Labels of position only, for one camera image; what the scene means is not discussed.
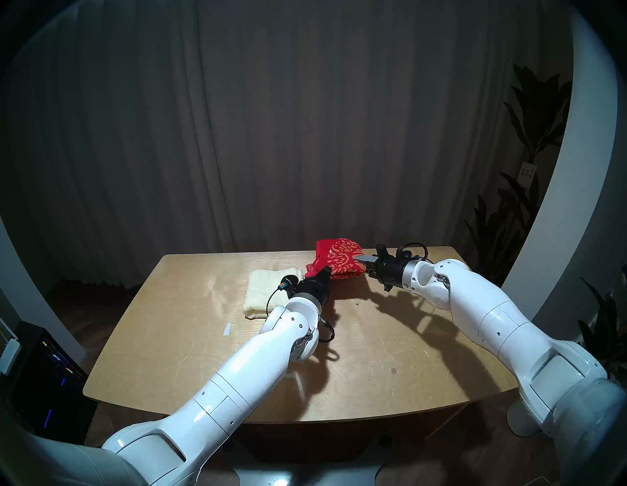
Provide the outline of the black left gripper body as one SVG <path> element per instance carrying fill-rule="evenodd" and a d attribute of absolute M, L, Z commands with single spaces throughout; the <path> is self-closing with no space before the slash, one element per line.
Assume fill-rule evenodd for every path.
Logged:
<path fill-rule="evenodd" d="M 329 290 L 330 275 L 322 275 L 304 278 L 295 287 L 295 296 L 305 294 L 311 296 L 313 301 L 322 308 L 326 305 L 330 297 Z"/>

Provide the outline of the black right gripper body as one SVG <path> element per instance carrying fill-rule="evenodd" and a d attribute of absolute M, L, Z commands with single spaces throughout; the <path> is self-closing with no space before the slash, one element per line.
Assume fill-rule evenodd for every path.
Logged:
<path fill-rule="evenodd" d="M 418 256 L 410 251 L 401 251 L 397 255 L 377 251 L 376 256 L 375 279 L 383 285 L 384 291 L 390 292 L 393 287 L 408 289 Z"/>

